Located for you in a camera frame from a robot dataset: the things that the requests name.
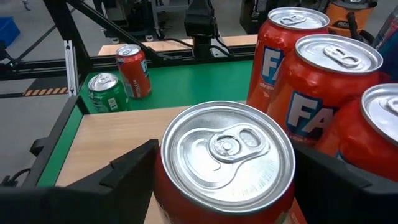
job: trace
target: wooden surface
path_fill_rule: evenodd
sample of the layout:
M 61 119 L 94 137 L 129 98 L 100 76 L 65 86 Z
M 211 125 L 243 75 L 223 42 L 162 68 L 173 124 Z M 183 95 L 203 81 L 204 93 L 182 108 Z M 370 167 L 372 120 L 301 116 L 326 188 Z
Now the wooden surface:
M 249 45 L 256 44 L 257 35 L 241 35 L 241 36 L 233 36 L 233 37 L 223 37 L 224 43 L 227 46 L 237 46 L 237 45 Z M 188 44 L 192 44 L 192 39 L 182 40 Z M 158 52 L 168 51 L 168 50 L 183 50 L 187 49 L 187 46 L 184 46 L 178 42 L 174 41 L 153 41 L 153 42 L 144 42 L 144 45 L 153 48 Z M 123 46 L 124 44 L 113 44 L 113 45 L 104 45 L 101 50 L 99 50 L 98 55 L 114 55 L 116 54 L 116 50 Z
M 69 185 L 97 171 L 148 139 L 161 140 L 167 125 L 185 108 L 84 116 L 58 177 L 57 185 Z M 159 209 L 152 196 L 145 224 L 160 223 L 162 222 Z

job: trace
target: can rim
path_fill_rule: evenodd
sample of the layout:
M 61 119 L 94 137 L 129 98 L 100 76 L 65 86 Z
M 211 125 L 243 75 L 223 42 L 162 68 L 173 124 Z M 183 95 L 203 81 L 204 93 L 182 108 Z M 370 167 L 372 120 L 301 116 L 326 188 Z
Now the can rim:
M 131 54 L 131 55 L 123 55 L 123 54 L 121 54 L 121 51 L 124 50 L 124 49 L 126 49 L 126 48 L 128 48 L 128 47 L 135 47 L 135 48 L 137 49 L 137 52 L 134 52 L 134 53 Z M 140 47 L 139 45 L 137 45 L 137 44 L 126 44 L 126 45 L 124 45 L 124 46 L 122 46 L 122 47 L 120 47 L 120 48 L 117 49 L 116 55 L 117 55 L 117 56 L 122 56 L 122 57 L 128 57 L 128 56 L 137 55 L 140 51 L 141 51 L 141 47 Z
M 389 86 L 396 86 L 397 87 L 397 93 L 398 93 L 398 83 L 385 83 L 385 84 L 379 84 L 372 86 L 371 88 L 368 88 L 361 97 L 361 112 L 362 116 L 364 119 L 368 122 L 368 124 L 377 132 L 379 133 L 384 139 L 389 141 L 395 146 L 398 146 L 398 141 L 393 139 L 390 135 L 386 134 L 375 122 L 373 122 L 371 115 L 369 112 L 366 110 L 366 102 L 369 101 L 371 98 L 375 97 L 374 95 L 376 94 L 375 91 L 379 89 L 383 89 L 385 87 Z
M 359 45 L 359 47 L 361 47 L 362 49 L 368 50 L 368 52 L 372 54 L 372 56 L 378 61 L 378 65 L 375 66 L 374 68 L 370 69 L 370 70 L 367 70 L 367 71 L 355 71 L 355 70 L 353 70 L 352 72 L 334 70 L 334 69 L 331 69 L 331 68 L 328 68 L 328 67 L 317 65 L 317 64 L 309 61 L 305 57 L 303 57 L 302 54 L 299 52 L 300 44 L 302 44 L 302 42 L 305 39 L 311 39 L 311 38 L 314 38 L 314 37 L 319 37 L 319 38 L 321 38 L 321 37 L 329 37 L 329 38 L 334 38 L 336 40 L 342 40 L 342 41 L 348 40 L 348 41 L 352 41 L 354 43 L 357 43 Z M 381 56 L 381 54 L 376 49 L 371 47 L 370 45 L 365 44 L 364 42 L 361 42 L 361 41 L 358 41 L 358 40 L 354 40 L 354 39 L 349 38 L 349 37 L 343 37 L 343 36 L 335 35 L 335 34 L 311 34 L 311 35 L 306 35 L 305 37 L 301 37 L 299 40 L 296 41 L 294 52 L 301 60 L 303 60 L 305 63 L 307 63 L 307 64 L 309 64 L 311 66 L 314 66 L 316 68 L 320 68 L 322 70 L 328 70 L 328 71 L 331 71 L 331 72 L 337 72 L 337 73 L 345 74 L 345 75 L 368 75 L 369 73 L 372 73 L 372 72 L 378 70 L 379 68 L 381 68 L 381 66 L 383 65 L 383 62 L 384 62 L 384 59 Z
M 292 156 L 291 160 L 287 161 L 289 162 L 289 170 L 291 170 L 291 172 L 289 172 L 290 176 L 286 181 L 286 185 L 283 186 L 283 189 L 281 188 L 279 194 L 277 194 L 276 197 L 272 198 L 272 200 L 270 200 L 267 203 L 264 203 L 263 205 L 254 207 L 252 209 L 242 209 L 239 211 L 236 210 L 227 210 L 227 209 L 222 209 L 219 208 L 217 206 L 212 205 L 210 202 L 204 201 L 202 198 L 198 198 L 195 196 L 195 194 L 190 194 L 190 192 L 187 189 L 184 189 L 184 184 L 182 183 L 182 181 L 179 179 L 179 177 L 177 177 L 177 175 L 172 174 L 174 167 L 171 164 L 171 162 L 167 162 L 167 158 L 169 158 L 170 156 L 168 155 L 168 151 L 166 151 L 166 149 L 169 148 L 169 143 L 171 142 L 171 133 L 173 131 L 173 129 L 176 127 L 176 125 L 178 125 L 179 121 L 181 121 L 181 118 L 183 118 L 185 115 L 190 114 L 192 112 L 194 112 L 195 110 L 197 110 L 197 108 L 202 108 L 204 106 L 207 105 L 213 105 L 213 104 L 217 104 L 217 103 L 227 103 L 230 106 L 231 105 L 244 105 L 247 106 L 248 108 L 250 108 L 251 110 L 254 110 L 257 113 L 262 114 L 262 116 L 266 116 L 268 119 L 270 119 L 271 121 L 273 121 L 277 127 L 280 129 L 279 134 L 280 134 L 280 138 L 282 139 L 282 141 L 286 142 L 286 153 L 290 156 Z M 289 138 L 287 137 L 286 133 L 284 132 L 284 130 L 273 120 L 271 119 L 268 115 L 264 114 L 263 112 L 242 104 L 242 103 L 237 103 L 237 102 L 233 102 L 233 101 L 209 101 L 209 102 L 204 102 L 204 103 L 200 103 L 194 106 L 191 106 L 185 110 L 183 110 L 181 113 L 179 113 L 167 126 L 164 135 L 163 135 L 163 139 L 162 139 L 162 147 L 160 150 L 160 155 L 162 158 L 162 165 L 164 168 L 165 173 L 167 174 L 167 177 L 169 178 L 169 180 L 173 183 L 173 185 L 185 196 L 187 197 L 189 200 L 191 200 L 192 202 L 199 204 L 201 206 L 204 206 L 206 208 L 211 208 L 214 211 L 217 212 L 221 212 L 221 213 L 227 213 L 227 214 L 242 214 L 242 213 L 252 213 L 252 212 L 256 212 L 258 210 L 262 210 L 265 209 L 271 205 L 273 205 L 276 201 L 278 201 L 281 197 L 283 197 L 283 195 L 286 193 L 286 191 L 288 191 L 289 187 L 292 185 L 293 182 L 293 178 L 294 178 L 294 174 L 295 174 L 295 156 L 294 156 L 294 149 L 292 146 L 292 143 L 290 142 Z
M 312 14 L 316 14 L 317 16 L 322 17 L 326 21 L 326 23 L 323 26 L 320 26 L 320 27 L 297 28 L 297 27 L 292 27 L 292 26 L 287 26 L 287 25 L 280 24 L 280 23 L 278 23 L 278 22 L 276 22 L 276 21 L 271 19 L 272 14 L 276 13 L 277 11 L 282 11 L 282 10 L 298 10 L 298 11 L 302 11 L 302 12 L 309 12 L 309 13 L 312 13 Z M 276 26 L 279 26 L 279 27 L 282 27 L 282 28 L 285 28 L 285 29 L 289 29 L 289 30 L 318 30 L 318 29 L 323 29 L 325 27 L 328 27 L 329 23 L 330 23 L 330 18 L 326 14 L 324 14 L 324 13 L 322 13 L 320 11 L 316 11 L 314 9 L 307 9 L 307 8 L 304 8 L 304 7 L 279 7 L 279 8 L 276 8 L 276 9 L 273 9 L 273 10 L 269 11 L 268 15 L 267 15 L 267 18 L 272 24 L 274 24 Z
M 112 78 L 114 78 L 114 79 L 115 79 L 115 83 L 114 83 L 112 86 L 110 86 L 109 88 L 104 89 L 104 90 L 95 90 L 95 89 L 93 89 L 93 87 L 91 86 L 91 84 L 94 82 L 94 80 L 95 80 L 99 75 L 103 75 L 103 74 L 109 75 L 109 76 L 111 76 Z M 107 91 L 107 90 L 112 89 L 113 87 L 115 87 L 115 86 L 118 84 L 118 81 L 119 81 L 119 78 L 118 78 L 115 74 L 112 74 L 112 73 L 109 73 L 109 72 L 101 72 L 101 73 L 98 73 L 98 74 L 96 74 L 95 76 L 93 76 L 93 77 L 88 81 L 87 86 L 88 86 L 88 89 L 89 89 L 90 91 L 94 91 L 94 92 L 100 93 L 100 92 L 103 92 L 103 91 Z

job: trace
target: green soda can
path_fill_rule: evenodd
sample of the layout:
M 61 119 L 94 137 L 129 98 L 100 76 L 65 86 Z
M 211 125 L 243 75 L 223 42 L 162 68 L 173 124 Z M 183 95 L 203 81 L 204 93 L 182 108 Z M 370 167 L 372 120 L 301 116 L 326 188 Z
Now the green soda can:
M 99 113 L 126 111 L 129 98 L 121 81 L 111 73 L 99 73 L 88 82 L 88 93 Z

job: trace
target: can lid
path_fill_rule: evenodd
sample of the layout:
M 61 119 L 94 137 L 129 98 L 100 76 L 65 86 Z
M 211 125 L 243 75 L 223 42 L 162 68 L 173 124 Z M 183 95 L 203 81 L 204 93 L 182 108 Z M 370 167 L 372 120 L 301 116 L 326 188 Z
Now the can lid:
M 362 114 L 383 137 L 398 146 L 398 84 L 376 85 L 362 95 Z
M 289 188 L 295 170 L 282 128 L 259 110 L 229 101 L 181 112 L 165 131 L 161 155 L 184 195 L 225 213 L 270 206 Z
M 132 56 L 138 54 L 141 48 L 136 44 L 128 44 L 116 51 L 116 54 L 119 56 Z
M 360 41 L 331 34 L 314 34 L 296 42 L 295 51 L 311 65 L 334 72 L 363 75 L 383 64 L 380 53 Z
M 91 91 L 105 91 L 118 83 L 118 77 L 112 73 L 99 73 L 88 82 L 88 89 Z
M 279 7 L 268 13 L 268 19 L 277 26 L 295 30 L 326 27 L 330 20 L 322 12 L 302 7 Z

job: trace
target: red soda can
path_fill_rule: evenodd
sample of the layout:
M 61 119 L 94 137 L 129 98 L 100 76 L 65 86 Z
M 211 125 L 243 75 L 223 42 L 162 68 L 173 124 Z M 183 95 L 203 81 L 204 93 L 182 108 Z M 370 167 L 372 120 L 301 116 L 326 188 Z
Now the red soda can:
M 144 52 L 136 44 L 129 44 L 116 51 L 116 61 L 123 76 L 127 95 L 143 98 L 150 94 L 150 80 Z
M 267 111 L 280 63 L 294 49 L 299 38 L 327 34 L 329 18 L 302 7 L 280 7 L 268 13 L 261 26 L 254 53 L 253 69 L 246 103 Z
M 382 62 L 377 50 L 354 39 L 303 37 L 280 66 L 267 114 L 291 140 L 311 147 L 339 108 L 378 84 Z
M 165 223 L 282 223 L 294 171 L 293 147 L 270 117 L 213 101 L 186 109 L 167 127 L 154 194 Z
M 398 181 L 398 84 L 374 86 L 344 105 L 315 149 Z

